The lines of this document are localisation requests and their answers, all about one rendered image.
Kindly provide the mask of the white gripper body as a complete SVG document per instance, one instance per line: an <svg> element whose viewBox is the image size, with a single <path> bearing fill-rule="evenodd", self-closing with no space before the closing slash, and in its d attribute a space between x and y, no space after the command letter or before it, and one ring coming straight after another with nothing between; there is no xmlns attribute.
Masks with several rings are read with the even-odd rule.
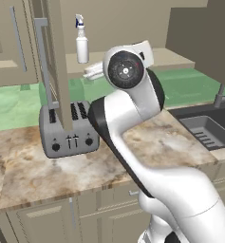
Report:
<svg viewBox="0 0 225 243"><path fill-rule="evenodd" d="M84 77L88 80L96 80L103 76L103 63L98 62L96 64L88 66L84 70Z"/></svg>

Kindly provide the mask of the white spray bottle blue nozzle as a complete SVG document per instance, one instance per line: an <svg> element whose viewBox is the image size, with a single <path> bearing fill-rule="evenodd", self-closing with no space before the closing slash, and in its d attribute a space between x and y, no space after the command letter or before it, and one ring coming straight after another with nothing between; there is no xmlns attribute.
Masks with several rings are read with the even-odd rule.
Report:
<svg viewBox="0 0 225 243"><path fill-rule="evenodd" d="M81 14L76 15L76 38L77 61L79 64L86 64L89 61L88 39L85 36L84 18Z"/></svg>

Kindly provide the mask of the beige open cabinet door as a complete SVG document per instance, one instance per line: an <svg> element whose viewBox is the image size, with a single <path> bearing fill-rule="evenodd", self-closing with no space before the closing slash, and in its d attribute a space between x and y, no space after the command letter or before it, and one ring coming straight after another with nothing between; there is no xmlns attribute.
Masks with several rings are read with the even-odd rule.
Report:
<svg viewBox="0 0 225 243"><path fill-rule="evenodd" d="M55 112L65 131L72 129L70 95L66 70L66 52L61 17L60 0L29 0L36 37L34 19L47 18L47 26L42 27L51 97L59 103Z"/></svg>

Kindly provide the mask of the beige open cabinet shelf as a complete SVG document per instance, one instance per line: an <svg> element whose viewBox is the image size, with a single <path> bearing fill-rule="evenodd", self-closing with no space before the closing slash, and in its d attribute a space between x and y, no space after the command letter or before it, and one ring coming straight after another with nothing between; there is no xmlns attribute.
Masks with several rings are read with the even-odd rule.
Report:
<svg viewBox="0 0 225 243"><path fill-rule="evenodd" d="M77 54L71 53L66 55L67 77L69 79L81 78L84 70L103 59L103 52L90 52L89 62L87 64L77 63ZM171 70L180 68L194 68L195 63L176 52L167 48L153 49L154 64L151 66L153 70Z"/></svg>

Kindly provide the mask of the beige closed cabinet door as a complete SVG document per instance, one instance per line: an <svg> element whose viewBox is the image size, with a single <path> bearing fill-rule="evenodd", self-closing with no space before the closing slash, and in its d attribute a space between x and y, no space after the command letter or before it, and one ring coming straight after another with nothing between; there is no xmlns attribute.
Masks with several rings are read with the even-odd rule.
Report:
<svg viewBox="0 0 225 243"><path fill-rule="evenodd" d="M10 6L15 8L27 72L21 66ZM29 0L0 0L0 86L35 84L39 78L39 59Z"/></svg>

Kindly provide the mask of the dark grey sink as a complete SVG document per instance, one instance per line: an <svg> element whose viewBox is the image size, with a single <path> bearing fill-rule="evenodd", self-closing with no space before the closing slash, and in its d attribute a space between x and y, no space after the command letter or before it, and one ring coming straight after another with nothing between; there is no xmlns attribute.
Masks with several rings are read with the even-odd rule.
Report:
<svg viewBox="0 0 225 243"><path fill-rule="evenodd" d="M171 109L175 117L209 151L225 148L225 103Z"/></svg>

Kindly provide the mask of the grey sink tap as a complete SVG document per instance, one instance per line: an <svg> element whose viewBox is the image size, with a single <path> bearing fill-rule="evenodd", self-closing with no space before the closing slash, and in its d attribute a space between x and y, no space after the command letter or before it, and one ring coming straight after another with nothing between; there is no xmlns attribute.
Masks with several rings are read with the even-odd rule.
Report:
<svg viewBox="0 0 225 243"><path fill-rule="evenodd" d="M225 84L221 84L214 100L214 107L219 108L225 103Z"/></svg>

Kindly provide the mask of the beige cupboard under sink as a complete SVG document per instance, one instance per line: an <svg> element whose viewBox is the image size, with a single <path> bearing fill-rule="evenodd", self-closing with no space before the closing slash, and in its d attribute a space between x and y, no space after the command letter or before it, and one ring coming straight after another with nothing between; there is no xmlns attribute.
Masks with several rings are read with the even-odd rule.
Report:
<svg viewBox="0 0 225 243"><path fill-rule="evenodd" d="M209 177L225 204L225 159L199 165L198 169Z"/></svg>

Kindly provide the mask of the grey four-slot toaster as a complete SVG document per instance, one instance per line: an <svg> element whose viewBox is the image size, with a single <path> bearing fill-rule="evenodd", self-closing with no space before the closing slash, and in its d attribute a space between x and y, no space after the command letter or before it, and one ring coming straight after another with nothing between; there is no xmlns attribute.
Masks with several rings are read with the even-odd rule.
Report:
<svg viewBox="0 0 225 243"><path fill-rule="evenodd" d="M55 110L43 105L39 115L40 136L46 156L50 159L70 157L96 151L100 137L90 124L88 101L70 104L72 130L65 131Z"/></svg>

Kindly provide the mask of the beige drawer front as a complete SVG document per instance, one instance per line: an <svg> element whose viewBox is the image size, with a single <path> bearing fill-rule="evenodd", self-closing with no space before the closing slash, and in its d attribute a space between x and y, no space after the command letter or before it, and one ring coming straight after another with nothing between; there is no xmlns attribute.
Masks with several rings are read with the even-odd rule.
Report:
<svg viewBox="0 0 225 243"><path fill-rule="evenodd" d="M114 188L78 196L80 216L91 215L136 200L138 195L130 196L129 190L135 192L139 190L139 187L131 181L124 185L117 185Z"/></svg>

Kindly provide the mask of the beige base cupboard door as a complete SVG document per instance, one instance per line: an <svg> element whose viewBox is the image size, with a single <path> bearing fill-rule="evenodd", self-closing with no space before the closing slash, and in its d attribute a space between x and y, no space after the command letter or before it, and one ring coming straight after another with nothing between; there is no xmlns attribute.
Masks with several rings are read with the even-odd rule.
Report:
<svg viewBox="0 0 225 243"><path fill-rule="evenodd" d="M7 215L19 243L75 243L75 218L67 199Z"/></svg>
<svg viewBox="0 0 225 243"><path fill-rule="evenodd" d="M113 210L81 218L83 243L138 243L150 215L141 209Z"/></svg>

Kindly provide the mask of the beige wall cabinet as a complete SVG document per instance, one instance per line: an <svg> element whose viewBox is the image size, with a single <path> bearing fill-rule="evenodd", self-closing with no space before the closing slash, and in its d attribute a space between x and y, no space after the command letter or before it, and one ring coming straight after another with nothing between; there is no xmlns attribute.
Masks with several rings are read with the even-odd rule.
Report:
<svg viewBox="0 0 225 243"><path fill-rule="evenodd" d="M166 47L225 84L225 0L208 0L205 8L172 8Z"/></svg>

